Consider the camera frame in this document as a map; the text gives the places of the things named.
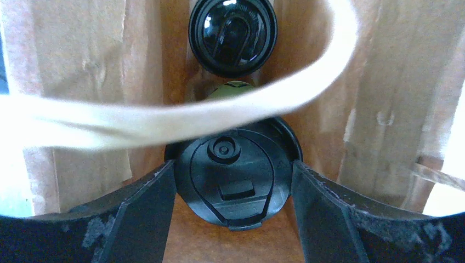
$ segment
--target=brown cardboard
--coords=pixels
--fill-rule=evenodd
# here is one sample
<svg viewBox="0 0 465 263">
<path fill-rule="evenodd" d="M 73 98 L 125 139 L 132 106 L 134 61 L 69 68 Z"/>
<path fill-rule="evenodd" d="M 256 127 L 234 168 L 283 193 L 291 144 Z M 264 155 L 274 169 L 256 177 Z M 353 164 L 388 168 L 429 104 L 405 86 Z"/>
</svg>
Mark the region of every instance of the brown cardboard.
<svg viewBox="0 0 465 263">
<path fill-rule="evenodd" d="M 123 101 L 119 61 L 125 9 L 125 1 L 3 1 L 10 92 Z M 29 148 L 24 159 L 32 182 L 33 214 L 67 211 L 132 176 L 126 150 Z"/>
<path fill-rule="evenodd" d="M 465 24 L 464 7 L 460 1 L 383 1 L 348 128 L 341 184 L 422 210 L 410 204 L 418 180 L 410 171 L 436 87 Z"/>
</svg>

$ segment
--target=reflective black dome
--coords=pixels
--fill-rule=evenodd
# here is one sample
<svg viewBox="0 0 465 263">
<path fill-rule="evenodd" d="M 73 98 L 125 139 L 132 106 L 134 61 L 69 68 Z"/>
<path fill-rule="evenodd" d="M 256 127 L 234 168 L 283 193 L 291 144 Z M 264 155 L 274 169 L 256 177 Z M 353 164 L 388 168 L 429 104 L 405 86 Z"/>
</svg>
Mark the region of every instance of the reflective black dome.
<svg viewBox="0 0 465 263">
<path fill-rule="evenodd" d="M 276 43 L 276 16 L 268 0 L 199 0 L 189 42 L 211 73 L 235 78 L 259 69 Z"/>
</svg>

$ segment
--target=cap lid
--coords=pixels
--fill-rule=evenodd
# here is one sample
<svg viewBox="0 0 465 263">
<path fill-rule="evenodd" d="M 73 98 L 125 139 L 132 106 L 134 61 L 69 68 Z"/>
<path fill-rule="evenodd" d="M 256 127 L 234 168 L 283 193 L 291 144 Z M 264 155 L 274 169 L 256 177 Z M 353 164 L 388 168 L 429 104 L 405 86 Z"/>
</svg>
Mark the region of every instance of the cap lid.
<svg viewBox="0 0 465 263">
<path fill-rule="evenodd" d="M 204 220 L 233 231 L 275 215 L 291 191 L 297 138 L 279 118 L 168 145 L 178 193 Z"/>
<path fill-rule="evenodd" d="M 276 36 L 276 15 L 268 0 L 199 0 L 189 23 L 189 43 L 199 63 L 228 78 L 259 69 Z"/>
</svg>

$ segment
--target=round knob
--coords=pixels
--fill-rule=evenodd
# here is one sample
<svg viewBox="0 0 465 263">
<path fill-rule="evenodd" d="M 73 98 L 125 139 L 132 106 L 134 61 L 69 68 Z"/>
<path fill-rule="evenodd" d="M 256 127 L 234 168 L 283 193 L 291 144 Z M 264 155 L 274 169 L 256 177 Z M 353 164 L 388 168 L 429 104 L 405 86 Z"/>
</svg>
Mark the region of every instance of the round knob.
<svg viewBox="0 0 465 263">
<path fill-rule="evenodd" d="M 210 159 L 217 163 L 232 164 L 239 158 L 241 146 L 233 138 L 221 136 L 210 140 L 207 152 Z"/>
</svg>

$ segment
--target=black plastic part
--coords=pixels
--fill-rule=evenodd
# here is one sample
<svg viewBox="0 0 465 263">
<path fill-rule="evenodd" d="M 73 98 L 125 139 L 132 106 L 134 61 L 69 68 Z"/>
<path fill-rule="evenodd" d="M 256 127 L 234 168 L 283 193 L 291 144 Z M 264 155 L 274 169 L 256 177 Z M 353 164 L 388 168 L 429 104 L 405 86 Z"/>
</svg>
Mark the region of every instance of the black plastic part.
<svg viewBox="0 0 465 263">
<path fill-rule="evenodd" d="M 280 118 L 169 145 L 178 193 L 204 220 L 234 231 L 275 215 L 291 190 L 296 136 Z"/>
<path fill-rule="evenodd" d="M 378 203 L 294 162 L 305 262 L 465 262 L 465 213 L 435 218 Z"/>
<path fill-rule="evenodd" d="M 268 0 L 199 0 L 191 13 L 192 52 L 219 76 L 237 78 L 259 69 L 276 38 L 276 15 Z"/>
<path fill-rule="evenodd" d="M 175 193 L 170 161 L 74 212 L 0 216 L 0 261 L 162 262 Z"/>
</svg>

